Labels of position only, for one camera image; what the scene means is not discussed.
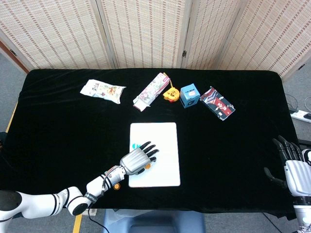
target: white robotic arm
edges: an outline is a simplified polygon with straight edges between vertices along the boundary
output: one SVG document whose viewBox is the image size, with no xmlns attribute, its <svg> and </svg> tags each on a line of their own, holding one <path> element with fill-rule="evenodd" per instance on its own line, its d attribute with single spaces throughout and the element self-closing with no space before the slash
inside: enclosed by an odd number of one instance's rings
<svg viewBox="0 0 311 233">
<path fill-rule="evenodd" d="M 311 150 L 300 151 L 294 143 L 286 141 L 282 136 L 276 144 L 284 166 L 286 182 L 273 177 L 268 168 L 264 168 L 267 177 L 288 188 L 294 197 L 294 209 L 299 224 L 296 233 L 311 233 Z"/>
<path fill-rule="evenodd" d="M 119 166 L 113 166 L 89 182 L 84 196 L 77 187 L 46 195 L 28 195 L 17 191 L 0 190 L 0 233 L 5 233 L 9 223 L 17 214 L 22 214 L 25 218 L 52 216 L 58 214 L 63 207 L 66 207 L 74 216 L 81 214 L 102 197 L 105 191 L 124 180 L 125 175 L 140 174 L 147 164 L 156 161 L 156 157 L 151 156 L 159 150 L 149 152 L 155 147 L 151 145 L 145 149 L 149 144 L 150 142 L 147 142 L 133 150 L 121 159 Z"/>
</svg>

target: woven room divider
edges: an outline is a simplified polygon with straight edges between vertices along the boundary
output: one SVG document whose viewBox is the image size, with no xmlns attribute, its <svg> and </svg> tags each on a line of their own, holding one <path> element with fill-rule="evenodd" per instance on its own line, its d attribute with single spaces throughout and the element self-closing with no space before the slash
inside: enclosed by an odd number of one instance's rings
<svg viewBox="0 0 311 233">
<path fill-rule="evenodd" d="M 263 69 L 311 56 L 311 0 L 3 0 L 0 40 L 28 69 Z"/>
</svg>

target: black table cover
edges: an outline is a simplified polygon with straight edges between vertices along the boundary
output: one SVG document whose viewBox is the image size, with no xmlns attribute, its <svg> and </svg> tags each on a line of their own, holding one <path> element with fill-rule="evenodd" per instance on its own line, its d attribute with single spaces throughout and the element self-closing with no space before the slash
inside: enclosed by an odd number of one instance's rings
<svg viewBox="0 0 311 233">
<path fill-rule="evenodd" d="M 203 94 L 215 87 L 236 111 L 221 121 L 200 102 L 184 109 L 159 96 L 140 112 L 133 99 L 159 72 L 178 89 L 194 83 Z M 126 86 L 121 104 L 80 94 L 89 79 Z M 130 188 L 126 177 L 95 208 L 294 212 L 288 190 L 263 172 L 266 166 L 285 178 L 272 138 L 297 143 L 281 79 L 270 71 L 33 70 L 2 153 L 0 188 L 48 194 L 77 186 L 84 194 L 88 182 L 128 153 L 133 122 L 176 122 L 181 185 Z"/>
</svg>

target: blue box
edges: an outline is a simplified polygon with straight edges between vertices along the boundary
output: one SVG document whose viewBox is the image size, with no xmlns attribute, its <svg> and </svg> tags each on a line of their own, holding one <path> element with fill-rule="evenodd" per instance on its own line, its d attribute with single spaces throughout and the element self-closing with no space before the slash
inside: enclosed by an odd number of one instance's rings
<svg viewBox="0 0 311 233">
<path fill-rule="evenodd" d="M 200 93 L 194 84 L 184 86 L 180 89 L 180 102 L 184 108 L 195 105 L 200 98 Z"/>
</svg>

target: gray carpet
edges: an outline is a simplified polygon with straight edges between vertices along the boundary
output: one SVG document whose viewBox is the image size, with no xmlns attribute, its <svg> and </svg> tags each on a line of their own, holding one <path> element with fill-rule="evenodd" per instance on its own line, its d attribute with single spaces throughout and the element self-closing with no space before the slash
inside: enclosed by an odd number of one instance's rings
<svg viewBox="0 0 311 233">
<path fill-rule="evenodd" d="M 311 96 L 311 63 L 306 64 L 300 71 L 284 83 L 285 93 L 297 98 L 298 108 L 306 111 L 303 100 Z M 9 123 L 12 111 L 21 91 L 25 74 L 17 70 L 0 54 L 0 131 L 4 131 Z M 295 105 L 293 99 L 288 102 Z M 293 120 L 299 139 L 311 140 L 311 124 Z M 297 221 L 286 218 L 268 217 L 283 233 L 297 230 Z M 103 222 L 104 210 L 98 210 L 95 220 Z M 206 214 L 205 223 L 207 233 L 278 233 L 279 231 L 267 220 L 262 213 L 227 213 Z M 17 218 L 9 226 L 8 233 L 70 233 L 74 225 L 74 217 L 67 210 L 62 210 L 57 216 L 38 219 Z M 80 233 L 100 233 L 100 226 L 83 216 Z"/>
</svg>

